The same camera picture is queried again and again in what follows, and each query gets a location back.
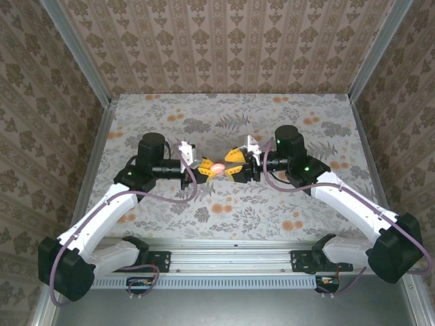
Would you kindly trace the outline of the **small black controller board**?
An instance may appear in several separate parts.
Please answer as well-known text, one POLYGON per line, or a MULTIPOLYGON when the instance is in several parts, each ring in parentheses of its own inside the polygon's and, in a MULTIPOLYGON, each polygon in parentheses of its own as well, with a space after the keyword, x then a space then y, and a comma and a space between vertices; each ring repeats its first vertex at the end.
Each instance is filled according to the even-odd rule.
POLYGON ((337 275, 316 276, 315 283, 316 283, 315 291, 320 294, 336 293, 338 292, 340 286, 340 278, 337 275))
POLYGON ((142 296, 153 287, 154 277, 130 277, 126 280, 126 291, 132 296, 142 296))

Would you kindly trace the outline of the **aluminium frame post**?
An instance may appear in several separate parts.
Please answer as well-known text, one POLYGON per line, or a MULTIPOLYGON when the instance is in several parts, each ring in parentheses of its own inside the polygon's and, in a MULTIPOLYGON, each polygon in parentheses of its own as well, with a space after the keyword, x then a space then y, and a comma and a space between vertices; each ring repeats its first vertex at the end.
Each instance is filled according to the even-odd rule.
POLYGON ((111 94, 109 93, 108 87, 100 76, 97 65, 93 63, 79 33, 67 16, 67 12, 62 8, 60 0, 40 1, 79 65, 95 96, 98 98, 103 108, 107 109, 111 102, 111 94))
POLYGON ((360 97, 412 4, 413 0, 394 0, 348 91, 349 100, 352 103, 360 97))

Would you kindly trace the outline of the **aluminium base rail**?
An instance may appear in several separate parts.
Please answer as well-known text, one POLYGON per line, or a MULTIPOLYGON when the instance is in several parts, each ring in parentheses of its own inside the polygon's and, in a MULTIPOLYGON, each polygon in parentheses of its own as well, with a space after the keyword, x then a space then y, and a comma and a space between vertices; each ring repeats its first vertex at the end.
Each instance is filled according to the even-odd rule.
POLYGON ((152 251, 171 252, 169 275, 289 275, 290 253, 310 241, 142 238, 152 251))

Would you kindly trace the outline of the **aluminium table side rail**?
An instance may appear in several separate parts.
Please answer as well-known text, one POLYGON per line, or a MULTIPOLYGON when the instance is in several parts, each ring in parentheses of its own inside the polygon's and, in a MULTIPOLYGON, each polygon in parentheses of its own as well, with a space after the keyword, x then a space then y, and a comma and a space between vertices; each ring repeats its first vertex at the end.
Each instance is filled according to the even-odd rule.
POLYGON ((71 227, 74 226, 86 214, 94 181, 98 173, 99 164, 103 155, 105 143, 107 141, 107 136, 115 116, 116 107, 118 106, 118 101, 118 97, 111 99, 109 106, 103 110, 101 123, 99 124, 99 129, 97 130, 97 135, 88 161, 84 180, 80 188, 79 196, 77 197, 75 210, 71 220, 71 227))
POLYGON ((380 237, 381 230, 388 230, 391 227, 391 224, 384 220, 384 217, 390 219, 392 222, 395 222, 397 218, 396 213, 389 208, 387 203, 387 198, 381 185, 375 160, 370 150, 368 138, 364 132, 362 119, 358 113, 356 104, 350 98, 348 98, 348 100, 354 116, 360 142, 362 144, 364 157, 366 158, 368 172, 370 173, 372 186, 375 191, 375 198, 367 199, 356 190, 351 190, 353 195, 346 194, 346 197, 351 201, 351 208, 347 209, 347 211, 350 212, 350 215, 345 213, 345 216, 363 233, 363 235, 365 235, 365 237, 367 237, 367 239, 369 239, 370 242, 374 243, 376 239, 380 237))

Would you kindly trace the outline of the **grey metal sheet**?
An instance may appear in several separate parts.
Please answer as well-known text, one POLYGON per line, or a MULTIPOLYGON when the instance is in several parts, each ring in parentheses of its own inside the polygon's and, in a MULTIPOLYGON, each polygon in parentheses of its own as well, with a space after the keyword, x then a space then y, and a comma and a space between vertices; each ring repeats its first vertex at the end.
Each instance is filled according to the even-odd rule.
POLYGON ((153 290, 141 299, 93 290, 59 309, 54 326, 416 326, 400 283, 365 276, 348 292, 153 290))

